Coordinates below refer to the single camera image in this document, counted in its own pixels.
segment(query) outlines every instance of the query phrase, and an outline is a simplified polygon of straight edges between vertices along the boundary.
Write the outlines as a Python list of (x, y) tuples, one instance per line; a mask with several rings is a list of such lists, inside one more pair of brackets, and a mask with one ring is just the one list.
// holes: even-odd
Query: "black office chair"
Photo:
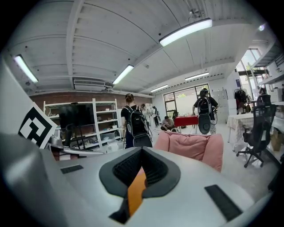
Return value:
[(243, 133), (244, 141), (253, 148), (246, 147), (245, 151), (239, 151), (239, 154), (250, 154), (247, 163), (244, 165), (247, 168), (252, 156), (255, 156), (261, 161), (260, 167), (263, 166), (261, 152), (267, 147), (270, 142), (270, 128), (275, 116), (276, 105), (260, 105), (253, 108), (253, 129), (248, 133), (249, 128), (243, 125), (245, 133)]
[(271, 105), (270, 95), (269, 94), (262, 94), (257, 97), (256, 105)]

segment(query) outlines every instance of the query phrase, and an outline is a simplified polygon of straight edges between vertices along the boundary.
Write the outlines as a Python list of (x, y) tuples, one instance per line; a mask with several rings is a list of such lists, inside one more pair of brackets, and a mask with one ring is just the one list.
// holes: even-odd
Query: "sticker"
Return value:
[(45, 148), (49, 138), (54, 134), (57, 125), (46, 116), (33, 102), (31, 109), (26, 114), (18, 134)]

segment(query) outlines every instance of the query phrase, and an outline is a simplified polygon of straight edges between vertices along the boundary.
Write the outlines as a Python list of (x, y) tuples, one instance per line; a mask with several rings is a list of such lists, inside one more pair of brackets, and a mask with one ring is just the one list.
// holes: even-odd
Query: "white table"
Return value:
[(235, 130), (235, 135), (236, 135), (236, 142), (234, 143), (233, 151), (235, 151), (235, 148), (239, 147), (240, 145), (243, 145), (243, 146), (246, 145), (246, 143), (244, 142), (244, 138), (243, 138), (243, 133), (245, 132), (243, 125), (246, 125), (246, 127), (250, 129), (253, 128), (253, 114), (252, 113), (228, 116), (227, 126), (230, 128), (228, 143), (230, 142), (232, 129)]

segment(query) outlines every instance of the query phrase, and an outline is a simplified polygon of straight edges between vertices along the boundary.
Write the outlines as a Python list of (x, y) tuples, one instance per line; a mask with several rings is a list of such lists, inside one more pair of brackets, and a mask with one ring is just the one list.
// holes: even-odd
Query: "tablecloth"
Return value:
[(243, 142), (243, 133), (245, 132), (243, 125), (247, 128), (253, 128), (253, 114), (239, 114), (228, 116), (227, 126), (235, 130), (236, 143)]

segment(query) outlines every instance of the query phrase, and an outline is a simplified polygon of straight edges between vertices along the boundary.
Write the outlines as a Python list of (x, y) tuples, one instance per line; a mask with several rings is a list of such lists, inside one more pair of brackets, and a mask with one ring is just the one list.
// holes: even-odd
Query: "black rubber pad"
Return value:
[(204, 189), (207, 191), (227, 221), (233, 220), (242, 213), (242, 211), (218, 185), (211, 185)]
[(77, 170), (80, 170), (80, 169), (83, 169), (83, 166), (74, 165), (74, 166), (70, 166), (70, 167), (61, 168), (61, 172), (63, 174), (65, 174), (65, 173), (74, 172), (74, 171), (77, 171)]

